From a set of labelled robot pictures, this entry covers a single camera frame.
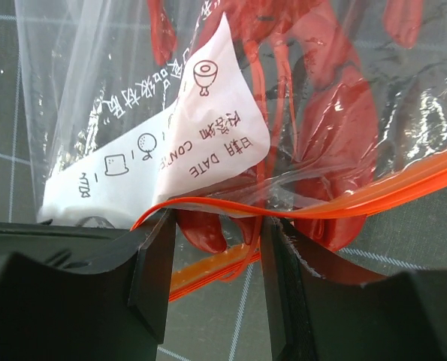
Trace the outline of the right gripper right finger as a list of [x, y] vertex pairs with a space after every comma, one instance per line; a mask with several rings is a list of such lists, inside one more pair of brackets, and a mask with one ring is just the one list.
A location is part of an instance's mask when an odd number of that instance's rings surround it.
[[260, 253], [274, 360], [447, 360], [447, 270], [381, 275], [274, 217]]

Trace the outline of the red toy lobster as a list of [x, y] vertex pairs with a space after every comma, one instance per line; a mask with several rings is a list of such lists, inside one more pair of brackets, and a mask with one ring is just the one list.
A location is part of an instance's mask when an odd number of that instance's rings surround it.
[[377, 178], [379, 109], [354, 37], [370, 23], [415, 46], [421, 1], [149, 1], [156, 65], [177, 85], [159, 116], [151, 211], [174, 210], [202, 259], [176, 269], [171, 297], [232, 281], [260, 259], [265, 217], [336, 251], [365, 214], [343, 204]]

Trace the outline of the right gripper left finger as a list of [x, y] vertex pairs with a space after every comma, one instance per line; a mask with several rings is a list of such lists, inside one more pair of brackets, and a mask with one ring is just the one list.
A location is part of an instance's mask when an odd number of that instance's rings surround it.
[[0, 360], [154, 360], [176, 223], [133, 231], [0, 223]]

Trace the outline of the orange zip top bag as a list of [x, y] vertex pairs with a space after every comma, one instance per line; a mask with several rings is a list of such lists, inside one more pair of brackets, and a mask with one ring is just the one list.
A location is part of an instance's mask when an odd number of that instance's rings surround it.
[[18, 1], [37, 219], [175, 211], [178, 299], [447, 187], [447, 1]]

